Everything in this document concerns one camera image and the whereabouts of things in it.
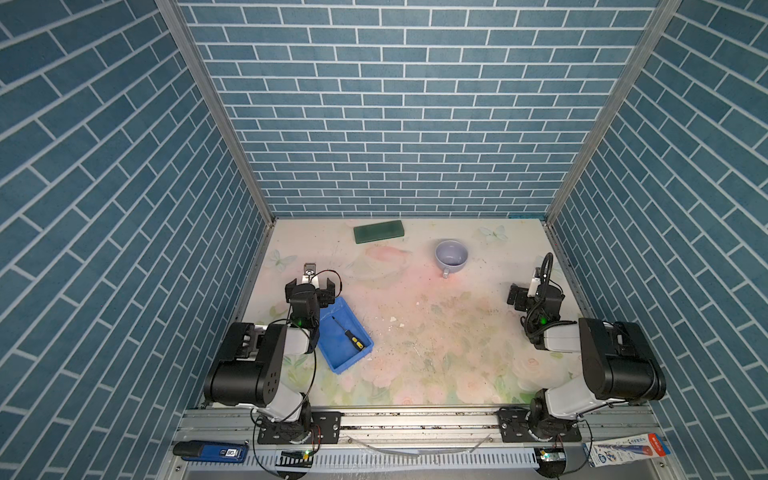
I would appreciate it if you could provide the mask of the black yellow screwdriver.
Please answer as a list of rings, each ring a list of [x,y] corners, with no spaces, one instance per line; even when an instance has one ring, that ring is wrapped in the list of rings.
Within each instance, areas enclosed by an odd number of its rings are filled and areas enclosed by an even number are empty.
[[[332,319],[341,328],[346,338],[358,351],[362,351],[365,348],[365,344],[351,330],[343,325],[340,320],[338,320],[335,316],[332,316]]]

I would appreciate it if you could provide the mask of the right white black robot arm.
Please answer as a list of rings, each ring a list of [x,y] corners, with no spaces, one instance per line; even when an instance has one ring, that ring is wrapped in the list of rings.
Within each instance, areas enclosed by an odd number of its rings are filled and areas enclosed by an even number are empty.
[[[642,329],[594,318],[564,320],[565,295],[541,276],[528,287],[513,284],[507,304],[523,314],[521,326],[535,349],[577,354],[581,373],[565,384],[542,388],[529,404],[526,434],[548,441],[566,437],[583,415],[617,404],[662,399],[666,378]]]

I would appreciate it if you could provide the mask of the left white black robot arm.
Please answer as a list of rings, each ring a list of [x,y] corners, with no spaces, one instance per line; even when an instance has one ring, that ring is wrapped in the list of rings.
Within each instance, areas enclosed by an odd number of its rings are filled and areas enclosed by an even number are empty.
[[[320,441],[322,428],[312,419],[309,392],[281,380],[284,357],[316,354],[320,313],[335,303],[341,282],[317,275],[285,285],[287,315],[265,326],[236,322],[229,326],[203,384],[206,401],[249,407],[255,426],[269,444]]]

